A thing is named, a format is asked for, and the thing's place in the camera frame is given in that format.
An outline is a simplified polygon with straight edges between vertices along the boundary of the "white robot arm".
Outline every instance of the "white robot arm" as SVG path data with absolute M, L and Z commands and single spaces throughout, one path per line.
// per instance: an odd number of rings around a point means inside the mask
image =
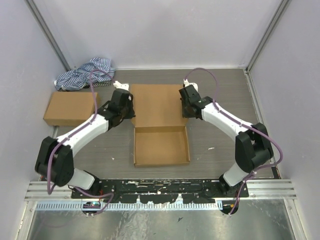
M 223 192 L 237 187 L 251 171 L 273 157 L 270 141 L 244 127 L 250 126 L 268 135 L 262 123 L 253 125 L 243 121 L 224 110 L 210 97 L 201 98 L 196 83 L 184 80 L 184 88 L 179 92 L 185 118 L 197 118 L 211 123 L 235 141 L 235 164 L 219 178 Z
M 37 173 L 47 176 L 50 154 L 55 146 L 61 144 L 52 161 L 51 181 L 59 187 L 70 185 L 97 195 L 100 189 L 99 179 L 86 171 L 74 168 L 74 156 L 100 134 L 118 126 L 124 119 L 135 116 L 134 97 L 129 92 L 129 85 L 118 81 L 113 85 L 116 89 L 111 101 L 102 105 L 96 116 L 93 114 L 87 121 L 56 139 L 48 136 L 42 141 L 35 164 Z

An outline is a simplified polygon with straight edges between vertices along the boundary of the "blue striped cloth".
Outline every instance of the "blue striped cloth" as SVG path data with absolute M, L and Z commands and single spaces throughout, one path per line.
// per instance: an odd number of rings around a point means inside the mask
M 116 71 L 115 68 L 111 67 L 111 60 L 95 57 L 78 69 L 67 71 L 58 76 L 56 81 L 54 81 L 55 88 L 58 91 L 77 91 L 85 88 L 90 85 L 90 72 L 94 69 L 99 69 L 107 74 L 94 71 L 92 73 L 93 87 L 108 86 L 111 84 L 111 80 Z

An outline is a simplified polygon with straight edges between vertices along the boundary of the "purple cable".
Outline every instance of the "purple cable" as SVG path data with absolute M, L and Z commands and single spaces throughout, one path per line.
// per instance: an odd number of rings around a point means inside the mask
M 242 127 L 246 128 L 246 129 L 249 129 L 249 130 L 255 132 L 256 134 L 259 134 L 259 135 L 261 135 L 262 137 L 266 138 L 268 141 L 270 141 L 270 142 L 276 147 L 276 149 L 279 151 L 279 154 L 280 154 L 280 157 L 279 157 L 279 160 L 278 160 L 278 161 L 276 161 L 276 162 L 274 162 L 274 163 L 272 163 L 272 164 L 269 164 L 269 165 L 258 166 L 258 167 L 255 168 L 251 173 L 249 173 L 245 178 L 243 178 L 243 183 L 242 183 L 242 185 L 241 185 L 240 188 L 239 188 L 238 194 L 237 194 L 236 199 L 235 199 L 235 203 L 234 203 L 233 208 L 231 209 L 231 211 L 230 211 L 230 213 L 229 213 L 229 215 L 231 215 L 231 214 L 233 213 L 233 211 L 235 210 L 238 202 L 239 202 L 241 190 L 242 190 L 242 188 L 244 187 L 245 183 L 246 183 L 248 180 L 254 178 L 254 176 L 255 176 L 255 174 L 256 174 L 256 171 L 258 171 L 258 170 L 260 170 L 260 169 L 271 168 L 271 167 L 276 166 L 276 165 L 278 165 L 279 163 L 281 163 L 282 160 L 283 160 L 283 158 L 284 158 L 284 154 L 283 154 L 280 146 L 279 146 L 271 137 L 269 137 L 268 135 L 264 134 L 263 132 L 255 129 L 255 128 L 251 127 L 251 126 L 242 124 L 240 121 L 234 119 L 232 116 L 230 116 L 229 114 L 227 114 L 227 113 L 224 112 L 223 110 L 220 110 L 220 108 L 217 106 L 217 103 L 216 103 L 216 97 L 217 97 L 218 90 L 219 90 L 218 80 L 217 80 L 216 76 L 215 76 L 211 71 L 209 71 L 208 69 L 202 68 L 202 67 L 197 67 L 197 68 L 195 68 L 195 69 L 192 69 L 192 70 L 185 76 L 184 79 L 187 80 L 187 79 L 188 79 L 188 76 L 189 76 L 192 72 L 194 72 L 194 71 L 196 71 L 196 70 L 205 71 L 205 72 L 209 73 L 209 74 L 213 77 L 213 79 L 214 79 L 214 81 L 215 81 L 215 84 L 216 84 L 216 89 L 215 89 L 214 94 L 213 94 L 212 103 L 213 103 L 214 107 L 218 110 L 218 112 L 221 113 L 222 115 L 224 115 L 226 118 L 228 118 L 228 119 L 230 119 L 231 121 L 233 121 L 234 123 L 238 124 L 239 126 L 242 126 Z
M 49 161 L 48 161 L 48 168 L 47 168 L 47 174 L 46 174 L 46 178 L 47 178 L 47 192 L 49 195 L 52 194 L 54 188 L 55 188 L 55 184 L 51 187 L 50 186 L 50 183 L 51 183 L 51 167 L 52 167 L 52 162 L 53 162 L 53 159 L 54 159 L 54 156 L 55 156 L 55 153 L 56 151 L 62 146 L 63 143 L 65 143 L 68 139 L 70 139 L 71 137 L 73 137 L 74 135 L 76 135 L 77 133 L 79 133 L 81 130 L 83 130 L 84 128 L 86 128 L 87 126 L 89 126 L 97 117 L 97 114 L 98 114 L 98 104 L 97 104 L 97 99 L 96 99 L 96 96 L 95 96 L 95 92 L 94 92 L 94 87 L 93 87 L 93 83 L 92 83 L 92 74 L 93 72 L 101 72 L 101 73 L 104 73 L 106 75 L 108 75 L 108 73 L 102 71 L 102 70 L 99 70 L 99 69 L 93 69 L 91 72 L 90 72 L 90 75 L 89 75 L 89 84 L 90 84 L 90 89 L 91 89 L 91 93 L 92 93 L 92 96 L 93 96 L 93 101 L 94 101 L 94 115 L 92 117 L 92 119 L 87 122 L 85 125 L 83 125 L 82 127 L 80 127 L 79 129 L 77 129 L 76 131 L 72 132 L 70 135 L 68 135 L 65 139 L 63 139 L 61 142 L 59 142 L 55 147 L 54 149 L 52 150 L 51 154 L 50 154 L 50 157 L 49 157 Z M 91 197 L 91 198 L 101 198 L 102 196 L 92 196 L 86 192 L 82 192 L 82 194 L 88 196 L 88 197 Z M 107 193 L 107 196 L 109 195 L 112 195 L 112 197 L 110 198 L 112 200 L 113 198 L 113 193 Z

